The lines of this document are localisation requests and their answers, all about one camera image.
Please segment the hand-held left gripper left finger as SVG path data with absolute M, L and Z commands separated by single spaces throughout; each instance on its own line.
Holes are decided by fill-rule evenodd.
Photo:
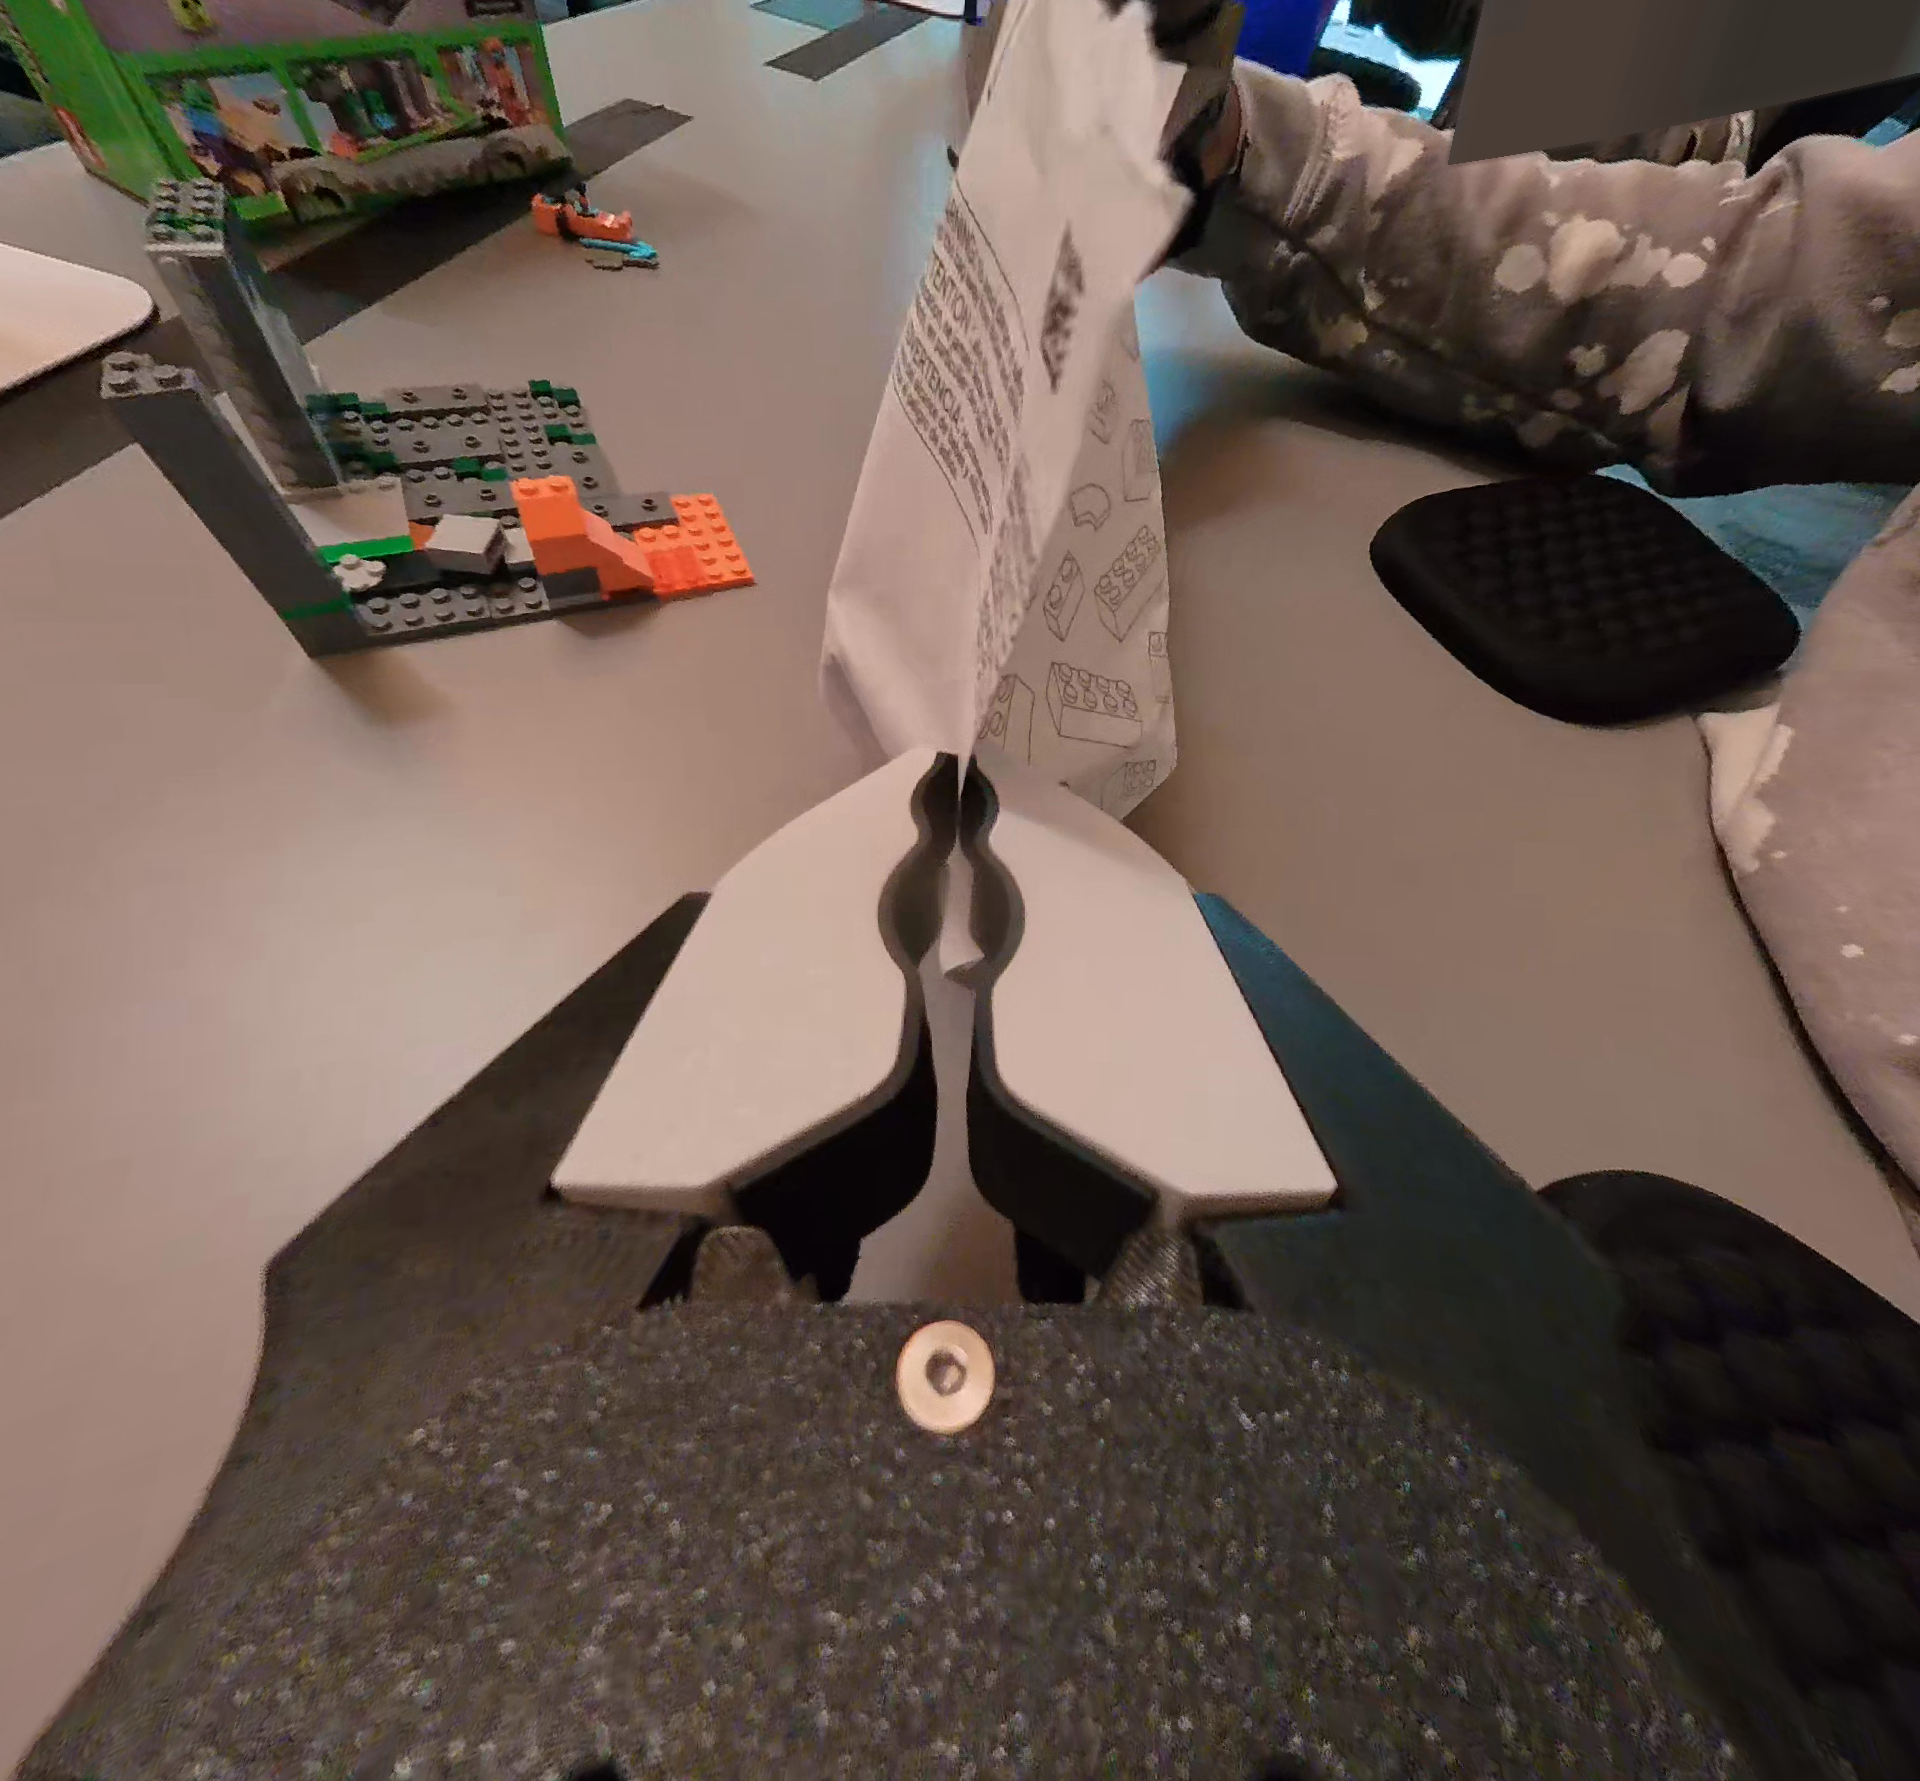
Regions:
M 940 935 L 952 757 L 903 754 L 730 868 L 552 1189 L 597 1210 L 755 1227 L 821 1299 L 932 1168 L 921 964 Z

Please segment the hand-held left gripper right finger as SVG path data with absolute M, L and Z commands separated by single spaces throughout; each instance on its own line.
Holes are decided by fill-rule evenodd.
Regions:
M 972 1183 L 1084 1283 L 1145 1234 L 1326 1210 L 1332 1168 L 1190 885 L 1006 755 L 962 789 Z

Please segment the torn white printed paper bag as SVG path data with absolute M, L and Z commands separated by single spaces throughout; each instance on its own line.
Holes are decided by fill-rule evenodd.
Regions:
M 1136 329 L 1190 203 L 1177 87 L 1139 11 L 1004 0 L 824 619 L 824 697 L 874 759 L 984 751 L 1115 823 L 1177 762 Z

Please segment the person's right forearm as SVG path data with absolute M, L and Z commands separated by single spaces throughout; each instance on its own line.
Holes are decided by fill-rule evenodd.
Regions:
M 1918 476 L 1915 137 L 1454 164 L 1341 79 L 1238 64 L 1182 264 L 1391 412 L 1665 494 Z

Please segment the small orange lego figure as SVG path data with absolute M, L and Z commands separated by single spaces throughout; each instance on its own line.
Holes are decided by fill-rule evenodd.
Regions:
M 635 237 L 627 212 L 595 210 L 587 188 L 534 191 L 528 217 L 536 232 L 582 253 L 601 274 L 655 272 L 657 253 Z

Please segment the partly built grey lego model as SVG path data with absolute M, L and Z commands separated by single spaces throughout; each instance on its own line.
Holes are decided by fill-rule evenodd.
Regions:
M 157 182 L 143 243 L 235 419 L 131 351 L 102 403 L 307 656 L 752 587 L 720 504 L 622 488 L 563 384 L 326 389 L 219 185 Z

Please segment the green lego set box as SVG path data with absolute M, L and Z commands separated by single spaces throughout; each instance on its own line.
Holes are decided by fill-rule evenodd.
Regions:
M 321 222 L 569 155 L 532 0 L 1 0 L 4 48 L 83 168 Z

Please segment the grey splattered hoodie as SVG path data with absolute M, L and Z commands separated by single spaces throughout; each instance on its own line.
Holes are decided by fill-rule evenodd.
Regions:
M 1837 1094 L 1915 1184 L 1915 492 L 1832 586 L 1781 682 L 1696 724 L 1740 906 Z

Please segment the white stand with wooden board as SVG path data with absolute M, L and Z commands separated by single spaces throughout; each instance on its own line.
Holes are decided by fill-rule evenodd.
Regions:
M 137 333 L 155 301 L 131 279 L 1 243 L 1 396 Z

